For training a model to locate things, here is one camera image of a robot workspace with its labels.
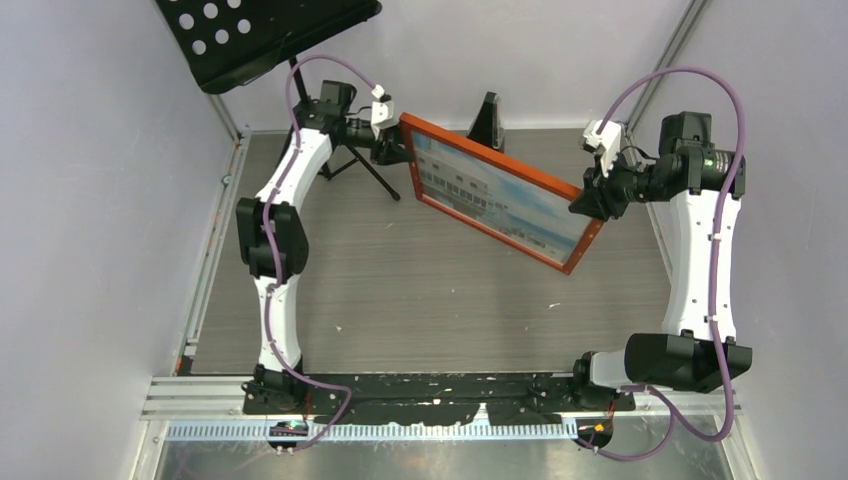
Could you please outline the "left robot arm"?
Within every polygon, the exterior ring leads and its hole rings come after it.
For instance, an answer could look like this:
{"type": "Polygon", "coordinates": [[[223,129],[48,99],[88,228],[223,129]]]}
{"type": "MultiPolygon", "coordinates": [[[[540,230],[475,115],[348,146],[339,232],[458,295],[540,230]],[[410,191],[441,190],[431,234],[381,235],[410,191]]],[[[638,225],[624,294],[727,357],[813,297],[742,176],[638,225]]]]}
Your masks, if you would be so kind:
{"type": "Polygon", "coordinates": [[[351,84],[326,80],[319,97],[296,104],[290,111],[288,144],[274,173],[258,193],[237,202],[240,257],[260,301],[260,354],[252,378],[242,385],[248,414],[296,413],[315,385],[302,372],[296,306],[310,253],[301,209],[312,184],[338,147],[351,151],[360,163],[366,160],[364,149],[378,164],[409,158],[384,87],[372,86],[367,119],[350,114],[356,93],[351,84]]]}

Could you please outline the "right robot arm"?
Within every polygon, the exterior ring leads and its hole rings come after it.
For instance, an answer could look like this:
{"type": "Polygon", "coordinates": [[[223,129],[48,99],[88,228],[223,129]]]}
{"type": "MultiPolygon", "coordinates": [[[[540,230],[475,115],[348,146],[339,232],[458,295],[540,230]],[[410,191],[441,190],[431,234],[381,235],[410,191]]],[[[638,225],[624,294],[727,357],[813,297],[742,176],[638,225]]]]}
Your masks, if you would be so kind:
{"type": "Polygon", "coordinates": [[[711,117],[681,112],[661,124],[659,156],[644,167],[627,164],[623,128],[616,122],[590,122],[580,146],[594,157],[583,175],[584,188],[570,212],[608,221],[632,203],[667,204],[674,216],[669,305],[659,333],[634,333],[614,352],[586,352],[574,364],[570,385],[574,403],[596,410],[630,385],[711,393],[721,388],[719,362],[730,377],[745,373],[753,351],[737,344],[730,306],[732,238],[745,171],[720,198],[733,152],[715,148],[711,117]]]}

